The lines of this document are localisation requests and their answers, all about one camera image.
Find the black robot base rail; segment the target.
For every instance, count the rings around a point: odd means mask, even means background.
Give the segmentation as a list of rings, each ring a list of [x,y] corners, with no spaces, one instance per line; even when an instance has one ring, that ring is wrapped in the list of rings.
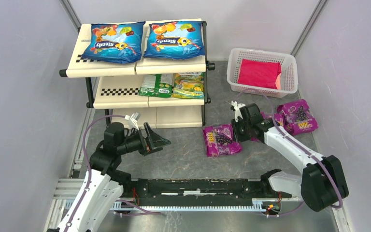
[[[101,209],[146,211],[254,211],[292,195],[260,179],[132,179],[92,181],[85,199]]]

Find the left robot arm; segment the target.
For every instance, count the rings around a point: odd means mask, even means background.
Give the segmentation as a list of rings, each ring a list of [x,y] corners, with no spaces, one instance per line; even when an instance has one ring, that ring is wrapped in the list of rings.
[[[109,124],[103,140],[88,157],[84,182],[71,208],[59,225],[48,231],[96,232],[113,203],[132,187],[131,174],[118,170],[122,156],[132,152],[147,156],[170,144],[148,123],[140,130],[129,130],[120,122]]]

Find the purple candy bag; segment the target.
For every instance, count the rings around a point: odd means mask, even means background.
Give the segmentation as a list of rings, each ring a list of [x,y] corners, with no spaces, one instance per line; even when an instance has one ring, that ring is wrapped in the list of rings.
[[[233,140],[231,124],[208,126],[202,132],[208,157],[234,155],[243,149],[240,143]]]
[[[264,117],[264,119],[274,117],[275,121],[279,124],[279,126],[284,127],[284,118],[282,114],[278,114],[278,113],[272,114],[272,113],[265,113],[265,112],[261,112],[261,114]]]
[[[310,133],[319,128],[305,99],[279,105],[276,110],[283,116],[284,128],[292,136]]]

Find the blue Slendy candy bag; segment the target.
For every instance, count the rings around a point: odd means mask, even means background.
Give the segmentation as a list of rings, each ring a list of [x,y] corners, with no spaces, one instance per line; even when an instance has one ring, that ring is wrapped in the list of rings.
[[[144,58],[191,59],[205,55],[202,21],[149,24]]]

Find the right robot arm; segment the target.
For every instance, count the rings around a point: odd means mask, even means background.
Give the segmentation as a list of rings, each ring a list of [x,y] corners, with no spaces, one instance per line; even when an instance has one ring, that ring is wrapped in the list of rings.
[[[349,190],[340,160],[324,156],[302,144],[272,118],[265,119],[255,104],[231,102],[234,139],[252,138],[275,149],[292,163],[299,175],[276,171],[268,177],[271,189],[299,197],[313,211],[341,208]]]

